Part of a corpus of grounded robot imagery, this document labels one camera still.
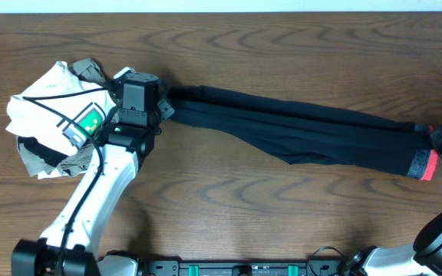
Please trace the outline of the black leggings grey waistband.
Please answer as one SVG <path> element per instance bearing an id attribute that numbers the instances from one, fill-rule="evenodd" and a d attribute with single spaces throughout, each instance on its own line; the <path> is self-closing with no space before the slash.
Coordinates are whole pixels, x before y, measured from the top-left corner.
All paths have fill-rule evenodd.
<path id="1" fill-rule="evenodd" d="M 172 87 L 173 121 L 219 130 L 288 164 L 349 165 L 430 181 L 430 126 L 215 87 Z"/>

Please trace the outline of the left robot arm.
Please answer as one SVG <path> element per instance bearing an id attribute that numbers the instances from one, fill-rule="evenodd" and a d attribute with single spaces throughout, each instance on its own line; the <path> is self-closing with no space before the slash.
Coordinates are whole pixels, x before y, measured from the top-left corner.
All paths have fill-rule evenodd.
<path id="1" fill-rule="evenodd" d="M 94 155 L 61 214 L 37 241 L 20 240 L 12 252 L 13 275 L 135 275 L 135 260 L 98 263 L 96 254 L 107 222 L 128 184 L 173 113 L 163 82 L 152 74 L 129 73 L 108 89 L 119 91 L 118 121 L 104 123 L 90 141 Z"/>

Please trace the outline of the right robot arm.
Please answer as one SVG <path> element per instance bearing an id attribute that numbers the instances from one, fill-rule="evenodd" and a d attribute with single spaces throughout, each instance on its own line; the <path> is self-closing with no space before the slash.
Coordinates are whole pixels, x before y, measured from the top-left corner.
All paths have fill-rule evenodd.
<path id="1" fill-rule="evenodd" d="M 442 125 L 430 133 L 430 141 L 442 159 Z M 412 244 L 395 248 L 371 246 L 343 262 L 343 275 L 442 275 L 442 213 L 428 222 Z"/>

